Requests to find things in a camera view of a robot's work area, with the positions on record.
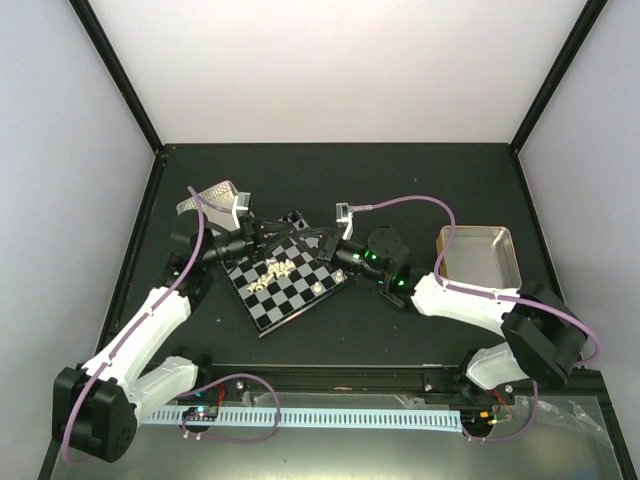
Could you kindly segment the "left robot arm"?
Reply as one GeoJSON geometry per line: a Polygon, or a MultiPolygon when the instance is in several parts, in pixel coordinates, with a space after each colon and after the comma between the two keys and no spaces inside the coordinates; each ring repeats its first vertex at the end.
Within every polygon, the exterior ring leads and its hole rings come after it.
{"type": "Polygon", "coordinates": [[[149,361],[206,298],[215,264],[262,260],[294,230],[289,222],[245,217],[228,231],[198,210],[178,215],[167,262],[140,309],[98,354],[54,380],[52,437],[62,453],[114,462],[167,402],[183,393],[207,397],[215,376],[201,357],[175,354],[152,371],[149,361]]]}

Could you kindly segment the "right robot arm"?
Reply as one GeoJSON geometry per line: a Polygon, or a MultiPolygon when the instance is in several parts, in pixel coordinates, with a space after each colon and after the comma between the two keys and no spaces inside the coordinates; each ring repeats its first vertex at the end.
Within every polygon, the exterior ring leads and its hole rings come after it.
{"type": "Polygon", "coordinates": [[[371,231],[363,244],[330,229],[305,229],[298,236],[317,239],[312,255],[320,263],[376,282],[380,295],[399,309],[499,336],[499,344],[469,352],[458,367],[452,382],[467,403],[522,380],[562,388],[579,366],[586,328],[543,285],[490,289],[413,268],[408,247],[390,227],[371,231]]]}

